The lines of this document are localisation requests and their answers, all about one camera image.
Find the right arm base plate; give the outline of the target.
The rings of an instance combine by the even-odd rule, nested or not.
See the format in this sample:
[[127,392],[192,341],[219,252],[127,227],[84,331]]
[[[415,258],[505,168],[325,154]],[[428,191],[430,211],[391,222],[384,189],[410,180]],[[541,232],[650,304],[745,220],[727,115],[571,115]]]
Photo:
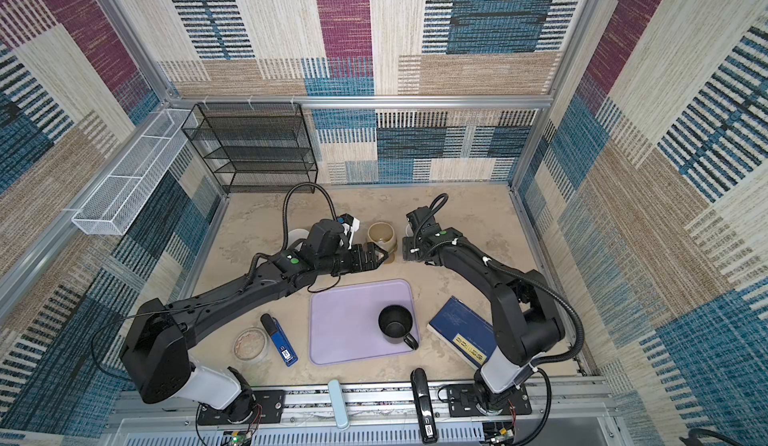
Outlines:
[[454,383],[441,386],[437,399],[446,404],[451,417],[530,415],[531,403],[525,388],[514,389],[497,406],[483,409],[473,385]]

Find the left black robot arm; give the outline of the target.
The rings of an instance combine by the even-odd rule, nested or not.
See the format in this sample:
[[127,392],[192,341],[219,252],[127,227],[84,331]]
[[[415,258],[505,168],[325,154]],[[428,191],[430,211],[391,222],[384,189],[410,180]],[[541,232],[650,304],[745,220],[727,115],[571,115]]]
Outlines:
[[337,219],[322,219],[301,243],[273,255],[257,254],[250,270],[203,294],[140,306],[120,360],[142,401],[185,398],[241,424],[256,408],[253,390],[235,368],[218,371],[189,355],[208,335],[258,306],[312,285],[321,275],[341,277],[377,269],[388,252],[374,242],[354,244]]

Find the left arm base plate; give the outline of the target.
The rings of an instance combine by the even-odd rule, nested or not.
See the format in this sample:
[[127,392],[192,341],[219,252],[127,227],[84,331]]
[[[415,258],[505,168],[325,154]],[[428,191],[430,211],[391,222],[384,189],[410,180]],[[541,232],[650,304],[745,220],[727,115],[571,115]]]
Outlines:
[[199,426],[253,426],[277,424],[281,421],[284,390],[253,390],[250,395],[241,394],[232,405],[217,410],[203,405],[196,415]]

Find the black mug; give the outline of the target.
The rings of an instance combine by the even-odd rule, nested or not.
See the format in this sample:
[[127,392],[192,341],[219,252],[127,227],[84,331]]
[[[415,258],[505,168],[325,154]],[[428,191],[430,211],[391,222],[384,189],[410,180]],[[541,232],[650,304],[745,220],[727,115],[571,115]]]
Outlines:
[[417,350],[419,342],[411,330],[414,320],[411,312],[401,305],[388,305],[378,316],[378,326],[384,338],[391,344],[405,344],[411,350]]

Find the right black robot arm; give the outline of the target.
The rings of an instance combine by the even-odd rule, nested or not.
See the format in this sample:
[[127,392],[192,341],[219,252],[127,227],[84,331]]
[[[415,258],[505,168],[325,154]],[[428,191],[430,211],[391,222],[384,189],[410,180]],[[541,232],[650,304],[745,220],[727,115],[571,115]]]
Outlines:
[[584,326],[540,272],[503,264],[455,228],[441,227],[436,212],[436,206],[421,206],[406,215],[411,232],[403,238],[403,259],[446,267],[489,301],[496,347],[475,373],[474,388],[479,408],[496,412],[542,365],[576,358]]

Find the beige ceramic mug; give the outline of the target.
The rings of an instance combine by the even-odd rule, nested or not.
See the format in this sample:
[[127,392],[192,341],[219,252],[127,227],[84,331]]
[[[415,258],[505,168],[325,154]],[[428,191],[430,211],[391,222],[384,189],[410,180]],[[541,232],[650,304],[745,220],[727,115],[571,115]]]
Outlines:
[[388,258],[384,261],[385,264],[389,264],[394,261],[395,252],[397,250],[397,237],[394,227],[391,223],[384,221],[372,223],[368,227],[367,237],[369,241],[376,243],[387,251]]

